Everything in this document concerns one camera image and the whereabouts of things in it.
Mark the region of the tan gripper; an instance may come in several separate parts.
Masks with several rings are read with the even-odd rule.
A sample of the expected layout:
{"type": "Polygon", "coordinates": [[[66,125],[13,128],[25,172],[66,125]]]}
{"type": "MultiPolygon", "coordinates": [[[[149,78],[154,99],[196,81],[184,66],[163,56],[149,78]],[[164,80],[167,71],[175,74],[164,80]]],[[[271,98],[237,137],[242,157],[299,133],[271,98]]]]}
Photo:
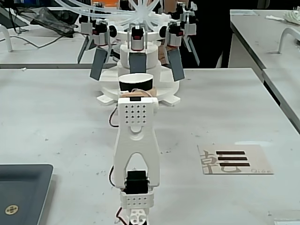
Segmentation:
{"type": "Polygon", "coordinates": [[[141,90],[135,90],[133,92],[128,91],[121,91],[119,93],[119,98],[130,98],[130,97],[151,97],[156,98],[157,97],[157,89],[153,87],[150,90],[141,91],[141,90]]]}

